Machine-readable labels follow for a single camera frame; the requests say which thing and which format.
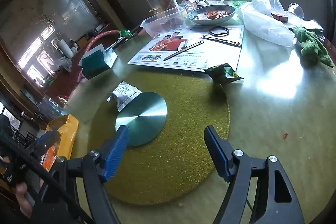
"snack wrapper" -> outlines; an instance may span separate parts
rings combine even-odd
[[[207,68],[205,72],[214,80],[214,82],[219,83],[222,86],[243,79],[238,76],[228,63]]]

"finger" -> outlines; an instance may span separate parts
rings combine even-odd
[[[3,158],[3,162],[5,162],[7,164],[11,163],[11,161],[10,161],[10,159],[9,159],[8,156],[6,156],[6,157]]]
[[[25,194],[27,193],[27,184],[25,182],[19,183],[16,185],[16,199],[20,205],[21,212],[27,216],[31,217],[33,208],[28,200],[25,198]]]

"bowl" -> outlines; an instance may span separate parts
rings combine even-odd
[[[206,12],[214,12],[214,11],[224,11],[224,12],[230,12],[230,14],[220,17],[220,18],[214,18],[214,19],[194,19],[194,17],[198,14],[204,14]],[[235,14],[236,9],[230,5],[225,4],[218,4],[218,5],[209,5],[205,7],[198,8],[196,10],[193,10],[189,15],[188,18],[200,25],[218,25],[223,22],[228,21],[233,17]]]

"round table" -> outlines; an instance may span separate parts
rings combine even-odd
[[[241,22],[234,16],[227,24]],[[127,62],[149,40],[141,33],[118,47],[113,68],[73,92],[67,110],[80,121],[80,127],[72,157],[87,152],[95,113],[108,93],[138,69]],[[245,30],[237,73],[244,82],[224,88],[231,114],[229,141],[249,156],[277,156],[308,223],[325,207],[335,189],[335,72],[320,63],[304,69],[295,48],[273,44]],[[252,179],[250,203],[255,188],[256,180]],[[170,203],[135,206],[111,200],[122,223],[212,223],[226,190],[227,184],[213,172],[195,190]],[[248,220],[249,215],[247,208],[243,219]]]

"metal disc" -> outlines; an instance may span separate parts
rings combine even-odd
[[[129,128],[128,146],[138,146],[154,139],[163,129],[167,118],[165,99],[154,92],[143,92],[124,107],[115,121],[115,130]]]

